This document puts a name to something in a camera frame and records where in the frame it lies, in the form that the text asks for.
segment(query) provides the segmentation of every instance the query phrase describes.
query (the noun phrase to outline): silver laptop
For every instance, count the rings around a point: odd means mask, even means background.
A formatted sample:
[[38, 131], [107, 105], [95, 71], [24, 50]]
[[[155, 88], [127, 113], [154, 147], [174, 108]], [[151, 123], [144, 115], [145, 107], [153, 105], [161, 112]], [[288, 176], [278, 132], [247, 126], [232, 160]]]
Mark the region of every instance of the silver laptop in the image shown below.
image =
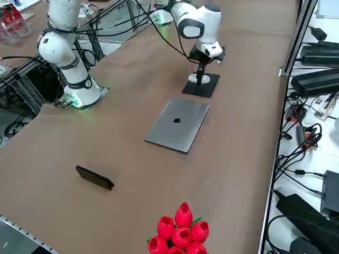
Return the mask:
[[209, 108], [205, 103], [172, 98], [145, 141], [188, 153]]

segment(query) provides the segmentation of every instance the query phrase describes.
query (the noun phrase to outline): red tulip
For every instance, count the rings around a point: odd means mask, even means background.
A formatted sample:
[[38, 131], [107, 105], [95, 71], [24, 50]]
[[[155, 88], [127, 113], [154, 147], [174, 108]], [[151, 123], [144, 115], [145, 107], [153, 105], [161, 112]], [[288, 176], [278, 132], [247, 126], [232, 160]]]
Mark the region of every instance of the red tulip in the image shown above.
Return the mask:
[[207, 254], [207, 250], [203, 245], [197, 242], [193, 242], [187, 247], [186, 253], [187, 254]]
[[184, 202], [181, 204], [179, 209], [175, 213], [175, 224], [179, 228], [189, 228], [193, 222], [193, 215], [188, 203]]
[[194, 242], [203, 243], [208, 237], [208, 224], [206, 221], [200, 221], [193, 225], [191, 229], [191, 236]]
[[161, 237], [152, 237], [148, 242], [148, 250], [150, 254], [166, 254], [167, 242]]
[[157, 226], [158, 235], [165, 240], [172, 237], [174, 232], [174, 221], [171, 217], [163, 216]]
[[172, 242], [179, 247], [187, 247], [191, 243], [191, 234], [188, 228], [175, 229]]
[[173, 246], [168, 249], [167, 254], [185, 254], [185, 251], [178, 246]]

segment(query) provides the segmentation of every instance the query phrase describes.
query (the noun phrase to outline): smartphone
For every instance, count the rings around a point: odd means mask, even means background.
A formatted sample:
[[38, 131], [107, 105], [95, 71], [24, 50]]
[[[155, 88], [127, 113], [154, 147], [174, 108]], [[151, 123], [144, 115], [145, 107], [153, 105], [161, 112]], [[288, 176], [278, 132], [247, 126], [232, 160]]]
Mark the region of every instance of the smartphone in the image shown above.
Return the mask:
[[107, 177], [101, 176], [97, 173], [94, 173], [86, 168], [76, 166], [76, 171], [78, 171], [79, 175], [87, 181], [92, 182], [93, 184], [99, 185], [109, 191], [114, 187], [114, 183], [109, 180]]

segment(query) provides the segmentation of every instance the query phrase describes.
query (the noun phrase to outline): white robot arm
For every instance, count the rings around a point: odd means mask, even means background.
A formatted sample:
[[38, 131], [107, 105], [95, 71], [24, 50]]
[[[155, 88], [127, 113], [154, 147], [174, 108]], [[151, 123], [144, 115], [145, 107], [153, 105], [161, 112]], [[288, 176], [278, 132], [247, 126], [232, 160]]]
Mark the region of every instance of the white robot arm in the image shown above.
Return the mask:
[[171, 0], [171, 12], [177, 20], [180, 36], [185, 39], [198, 39], [197, 49], [210, 58], [223, 54], [218, 42], [221, 11], [216, 5], [206, 4], [199, 9], [195, 6]]
[[95, 103], [100, 98], [100, 90], [88, 74], [81, 58], [72, 51], [74, 33], [81, 8], [81, 0], [50, 0], [48, 27], [38, 42], [40, 56], [55, 64], [64, 74], [67, 86], [64, 89], [73, 100], [75, 107], [81, 108]]
[[[100, 90], [81, 58], [72, 52], [75, 41], [73, 32], [77, 30], [81, 4], [81, 0], [50, 0], [49, 29], [43, 32], [38, 43], [40, 56], [55, 64], [64, 74], [67, 80], [64, 92], [71, 95], [73, 105], [78, 108], [93, 104], [100, 98]], [[198, 40], [192, 59], [199, 61], [200, 65], [197, 74], [190, 78], [200, 85], [206, 64], [214, 59], [221, 63], [225, 55], [225, 49], [217, 41], [220, 9], [209, 4], [197, 9], [182, 0], [169, 0], [165, 10], [176, 18], [180, 36]]]

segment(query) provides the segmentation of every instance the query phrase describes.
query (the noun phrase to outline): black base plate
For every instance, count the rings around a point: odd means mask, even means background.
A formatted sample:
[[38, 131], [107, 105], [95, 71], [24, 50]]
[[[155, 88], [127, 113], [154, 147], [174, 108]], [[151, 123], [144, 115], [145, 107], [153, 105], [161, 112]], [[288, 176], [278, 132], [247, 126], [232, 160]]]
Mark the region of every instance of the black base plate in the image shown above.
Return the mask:
[[196, 83], [188, 81], [184, 86], [184, 89], [182, 89], [182, 93], [204, 98], [212, 97], [214, 89], [219, 81], [220, 75], [211, 73], [205, 73], [205, 75], [209, 76], [211, 81], [209, 81], [207, 84], [201, 84], [200, 86], [198, 86]]

